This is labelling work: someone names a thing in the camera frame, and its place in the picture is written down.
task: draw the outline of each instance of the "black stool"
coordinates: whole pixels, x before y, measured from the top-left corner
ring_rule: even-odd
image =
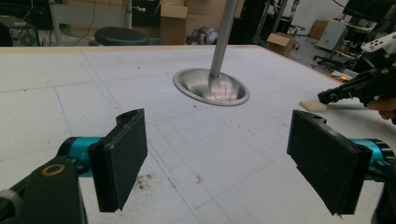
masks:
[[[136,30],[111,26],[97,30],[95,40],[105,46],[144,46],[149,44],[149,39]]]

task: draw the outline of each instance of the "person's hand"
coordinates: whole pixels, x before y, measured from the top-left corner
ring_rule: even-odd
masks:
[[[372,110],[377,110],[382,119],[396,118],[396,97],[388,99],[378,99],[367,104]]]

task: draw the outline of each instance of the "white tabletop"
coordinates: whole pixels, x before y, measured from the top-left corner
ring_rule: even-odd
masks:
[[[93,181],[81,178],[90,223],[370,223],[382,184],[366,181],[355,215],[333,217],[286,153],[292,110],[339,83],[265,49],[229,48],[221,71],[250,99],[207,105],[181,93],[173,75],[210,68],[213,48],[137,49],[0,53],[0,189],[53,158],[66,138],[104,136],[117,115],[145,108],[144,187],[122,211],[101,214]],[[396,148],[395,126],[374,111],[319,115],[347,138]]]

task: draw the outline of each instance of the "wall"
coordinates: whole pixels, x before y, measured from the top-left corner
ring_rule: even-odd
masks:
[[[347,0],[336,0],[342,6],[347,4]],[[284,16],[289,16],[293,0],[288,1],[285,8]],[[291,24],[305,27],[305,31],[299,31],[299,35],[308,35],[312,24],[316,20],[327,20],[338,18],[342,15],[343,8],[338,6],[332,0],[301,0],[294,14],[294,20]]]

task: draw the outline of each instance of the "stainless steel bowl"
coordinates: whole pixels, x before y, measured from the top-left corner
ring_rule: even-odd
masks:
[[[224,73],[218,77],[210,70],[193,68],[175,74],[176,87],[191,98],[211,105],[241,105],[249,97],[247,87]]]

